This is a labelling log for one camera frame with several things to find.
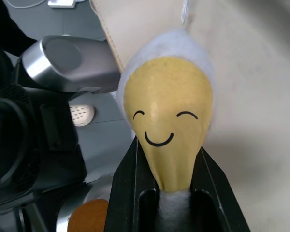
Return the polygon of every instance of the black plastic holder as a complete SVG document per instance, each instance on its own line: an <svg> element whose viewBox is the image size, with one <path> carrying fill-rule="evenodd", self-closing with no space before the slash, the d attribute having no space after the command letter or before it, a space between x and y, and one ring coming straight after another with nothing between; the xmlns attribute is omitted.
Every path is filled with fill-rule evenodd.
<svg viewBox="0 0 290 232"><path fill-rule="evenodd" d="M194 165L190 210L196 232L249 232L231 186L201 148ZM159 187L137 138L117 168L104 232L153 232Z"/></svg>

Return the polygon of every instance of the white device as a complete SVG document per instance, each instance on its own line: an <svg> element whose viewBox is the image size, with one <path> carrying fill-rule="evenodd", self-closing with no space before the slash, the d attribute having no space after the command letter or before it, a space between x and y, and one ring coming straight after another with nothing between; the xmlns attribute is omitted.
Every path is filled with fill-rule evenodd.
<svg viewBox="0 0 290 232"><path fill-rule="evenodd" d="M76 0L48 0L47 4L52 8L74 8Z"/></svg>

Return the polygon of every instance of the smile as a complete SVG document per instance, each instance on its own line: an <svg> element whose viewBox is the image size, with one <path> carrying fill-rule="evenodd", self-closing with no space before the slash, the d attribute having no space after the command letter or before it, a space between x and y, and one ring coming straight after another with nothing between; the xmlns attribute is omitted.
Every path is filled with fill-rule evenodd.
<svg viewBox="0 0 290 232"><path fill-rule="evenodd" d="M165 142L157 144L157 143L154 143L154 142L150 141L150 139L147 136L147 132L145 132L145 139L152 146L164 146L164 145L167 145L173 139L173 136L174 136L174 134L171 133L170 137Z"/></svg>

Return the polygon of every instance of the plush toy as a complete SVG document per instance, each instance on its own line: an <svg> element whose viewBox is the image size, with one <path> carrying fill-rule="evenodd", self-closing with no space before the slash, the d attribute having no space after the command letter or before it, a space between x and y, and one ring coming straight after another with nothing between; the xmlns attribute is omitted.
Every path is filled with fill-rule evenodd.
<svg viewBox="0 0 290 232"><path fill-rule="evenodd" d="M206 53L181 29L150 41L121 75L117 102L160 188L158 231L189 231L189 187L212 117L213 86Z"/></svg>

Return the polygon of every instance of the black camera body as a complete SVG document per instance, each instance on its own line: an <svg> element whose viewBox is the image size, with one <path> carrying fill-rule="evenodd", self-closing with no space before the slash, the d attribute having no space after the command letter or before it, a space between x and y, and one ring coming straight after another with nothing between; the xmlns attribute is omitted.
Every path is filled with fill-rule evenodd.
<svg viewBox="0 0 290 232"><path fill-rule="evenodd" d="M70 96L19 85L0 89L0 208L84 181Z"/></svg>

